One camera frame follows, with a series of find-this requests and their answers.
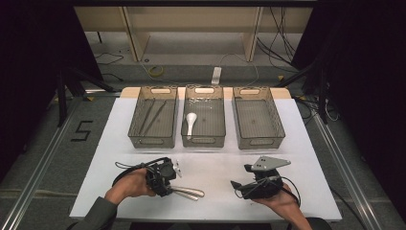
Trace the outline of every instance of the person's left hand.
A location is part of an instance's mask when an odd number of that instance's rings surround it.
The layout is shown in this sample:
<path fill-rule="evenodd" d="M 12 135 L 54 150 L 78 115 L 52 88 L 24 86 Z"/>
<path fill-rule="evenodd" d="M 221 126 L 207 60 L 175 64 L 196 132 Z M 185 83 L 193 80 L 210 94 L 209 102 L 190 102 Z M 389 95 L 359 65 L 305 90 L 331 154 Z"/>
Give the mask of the person's left hand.
<path fill-rule="evenodd" d="M 146 181 L 147 169 L 130 172 L 121 178 L 105 194 L 108 201 L 120 204 L 125 198 L 131 196 L 155 196 L 156 194 L 148 187 Z"/>

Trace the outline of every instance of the black stand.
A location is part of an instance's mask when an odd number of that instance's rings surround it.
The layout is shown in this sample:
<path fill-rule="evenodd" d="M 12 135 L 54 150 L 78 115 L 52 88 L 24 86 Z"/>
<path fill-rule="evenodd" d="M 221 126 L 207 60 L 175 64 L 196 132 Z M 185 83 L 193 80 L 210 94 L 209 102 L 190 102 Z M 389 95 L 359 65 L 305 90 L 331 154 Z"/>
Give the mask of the black stand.
<path fill-rule="evenodd" d="M 58 126 L 62 126 L 63 122 L 67 117 L 67 106 L 66 106 L 66 95 L 65 95 L 65 85 L 71 91 L 74 97 L 83 97 L 85 90 L 81 85 L 79 80 L 86 80 L 107 92 L 115 93 L 120 92 L 120 90 L 114 89 L 108 84 L 97 80 L 92 76 L 80 71 L 77 68 L 67 68 L 62 71 L 57 76 L 57 97 L 59 102 L 59 123 Z"/>
<path fill-rule="evenodd" d="M 301 77 L 307 76 L 303 86 L 303 91 L 307 94 L 312 93 L 318 84 L 319 115 L 325 124 L 327 124 L 327 74 L 331 73 L 334 58 L 340 53 L 340 50 L 349 39 L 349 27 L 351 22 L 353 22 L 357 11 L 361 9 L 362 2 L 363 1 L 349 1 L 345 9 L 338 16 L 334 26 L 328 33 L 327 39 L 324 42 L 320 53 L 313 62 L 288 80 L 275 85 L 275 87 L 285 87 Z"/>

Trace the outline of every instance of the hand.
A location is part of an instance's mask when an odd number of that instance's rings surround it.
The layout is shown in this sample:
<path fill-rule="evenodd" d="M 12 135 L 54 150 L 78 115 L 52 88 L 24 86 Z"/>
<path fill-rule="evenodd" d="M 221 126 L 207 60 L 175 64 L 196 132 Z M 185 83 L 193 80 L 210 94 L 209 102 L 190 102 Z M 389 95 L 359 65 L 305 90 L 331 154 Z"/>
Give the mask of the hand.
<path fill-rule="evenodd" d="M 107 191 L 104 198 L 112 203 L 120 204 L 129 196 L 155 196 L 156 194 L 147 185 L 146 175 L 147 169 L 130 172 L 117 181 L 117 183 Z"/>
<path fill-rule="evenodd" d="M 291 191 L 287 184 L 283 183 L 283 187 L 287 191 Z M 270 198 L 253 199 L 253 201 L 269 207 L 281 218 L 291 222 L 297 229 L 311 229 L 295 198 L 283 190 Z"/>

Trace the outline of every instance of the white tabletop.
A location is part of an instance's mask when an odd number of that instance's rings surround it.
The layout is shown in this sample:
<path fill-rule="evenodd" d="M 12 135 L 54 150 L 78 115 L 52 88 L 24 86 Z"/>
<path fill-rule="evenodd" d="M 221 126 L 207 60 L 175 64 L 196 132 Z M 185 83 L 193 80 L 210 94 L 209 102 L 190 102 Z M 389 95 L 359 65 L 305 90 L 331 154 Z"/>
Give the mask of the white tabletop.
<path fill-rule="evenodd" d="M 174 222 L 269 222 L 281 220 L 273 211 L 252 200 L 237 198 L 230 180 L 246 184 L 254 175 L 244 170 L 244 164 L 254 164 L 261 155 L 286 159 L 292 163 L 278 168 L 281 176 L 291 179 L 302 197 L 306 217 L 327 221 L 341 219 L 340 212 L 328 188 L 299 110 L 291 99 L 275 100 L 286 137 L 278 149 L 240 150 L 237 147 L 231 100 L 225 100 L 226 138 L 224 148 L 184 148 L 180 135 L 183 104 L 180 100 L 174 149 L 134 149 L 127 137 L 137 99 L 117 99 L 104 128 L 99 146 L 80 188 L 71 212 L 82 219 L 97 196 L 104 196 L 114 178 L 123 170 L 115 162 L 137 165 L 167 156 L 178 160 L 182 178 L 170 183 L 200 189 L 205 196 L 198 201 L 172 194 L 165 197 L 140 196 L 127 198 L 120 206 L 117 218 L 131 221 Z"/>

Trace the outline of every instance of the gray translucent bin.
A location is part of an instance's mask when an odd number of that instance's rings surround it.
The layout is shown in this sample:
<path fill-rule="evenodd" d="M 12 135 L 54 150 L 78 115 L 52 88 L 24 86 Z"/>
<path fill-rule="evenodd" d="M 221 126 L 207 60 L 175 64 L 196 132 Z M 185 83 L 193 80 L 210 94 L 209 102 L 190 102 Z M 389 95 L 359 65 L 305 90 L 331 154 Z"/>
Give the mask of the gray translucent bin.
<path fill-rule="evenodd" d="M 135 148 L 174 148 L 177 87 L 141 87 L 128 132 Z"/>
<path fill-rule="evenodd" d="M 269 87 L 233 88 L 240 150 L 277 149 L 285 136 Z"/>
<path fill-rule="evenodd" d="M 188 122 L 186 121 L 189 113 L 197 115 L 191 136 L 188 136 Z M 226 126 L 222 87 L 217 85 L 186 86 L 181 134 L 184 147 L 224 147 Z"/>

